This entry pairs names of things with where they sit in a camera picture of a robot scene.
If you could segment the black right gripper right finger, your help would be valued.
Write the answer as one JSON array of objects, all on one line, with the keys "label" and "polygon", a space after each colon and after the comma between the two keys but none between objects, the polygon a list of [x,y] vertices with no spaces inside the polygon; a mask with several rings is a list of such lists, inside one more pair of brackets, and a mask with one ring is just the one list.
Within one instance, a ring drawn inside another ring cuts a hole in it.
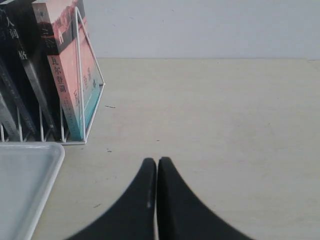
[{"label": "black right gripper right finger", "polygon": [[169,157],[158,162],[156,215],[160,240],[250,239],[202,203]]}]

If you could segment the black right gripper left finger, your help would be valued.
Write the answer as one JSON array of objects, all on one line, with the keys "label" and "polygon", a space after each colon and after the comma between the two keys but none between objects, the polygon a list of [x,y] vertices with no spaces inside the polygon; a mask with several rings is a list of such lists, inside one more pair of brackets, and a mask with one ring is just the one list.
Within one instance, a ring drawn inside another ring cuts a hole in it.
[{"label": "black right gripper left finger", "polygon": [[157,167],[145,158],[121,197],[70,240],[154,240]]}]

